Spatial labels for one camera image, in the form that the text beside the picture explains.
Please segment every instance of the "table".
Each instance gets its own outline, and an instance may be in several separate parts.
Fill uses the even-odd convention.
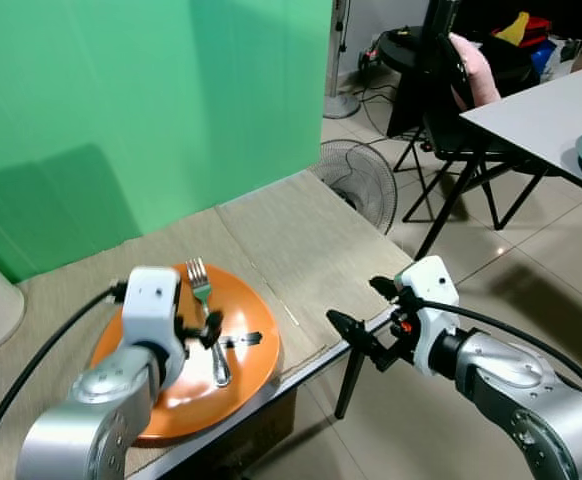
[[[540,84],[502,100],[460,115],[488,136],[499,137],[512,146],[544,162],[565,179],[582,188],[582,169],[578,164],[576,140],[582,135],[582,70]],[[486,151],[488,143],[478,142]],[[451,210],[476,171],[481,151],[469,159],[449,193],[440,213],[415,255],[427,254],[442,230]],[[535,186],[532,181],[511,207],[514,213]]]
[[[347,345],[324,316],[329,308],[370,319],[370,330],[386,323],[386,302],[367,281],[411,263],[316,177],[301,172],[23,282],[24,320],[0,346],[0,399],[51,333],[112,278],[126,278],[135,265],[171,265],[195,256],[239,276],[262,296],[278,323],[283,356],[271,382],[223,422],[174,447],[131,448],[126,471],[135,480],[168,472],[343,354]],[[0,426],[0,480],[14,478],[30,425],[66,396],[115,308],[99,306],[85,316],[12,404]]]

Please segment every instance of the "green backdrop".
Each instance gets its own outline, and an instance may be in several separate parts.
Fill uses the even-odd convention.
[[[0,0],[0,269],[317,161],[331,0]]]

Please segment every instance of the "metal utensil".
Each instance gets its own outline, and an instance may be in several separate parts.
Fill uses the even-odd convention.
[[[202,304],[202,311],[204,312],[206,321],[206,318],[209,316],[209,305],[207,302],[209,295],[211,295],[211,284],[209,283],[207,271],[200,257],[188,260],[186,266],[193,295]],[[218,342],[214,343],[211,347],[211,353],[213,356],[213,378],[215,383],[218,387],[226,387],[231,383],[231,371]]]

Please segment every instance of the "electric fan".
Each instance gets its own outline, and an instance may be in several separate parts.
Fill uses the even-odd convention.
[[[331,140],[322,144],[320,161],[309,170],[378,230],[389,231],[398,188],[380,152],[355,140]]]

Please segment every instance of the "fan stand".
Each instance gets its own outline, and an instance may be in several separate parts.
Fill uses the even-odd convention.
[[[344,21],[345,0],[333,0],[333,29],[336,42],[331,43],[331,68],[329,72],[329,94],[324,96],[324,118],[346,118],[360,110],[360,101],[348,93],[338,94],[338,67],[340,65],[340,45],[342,44],[342,22]]]

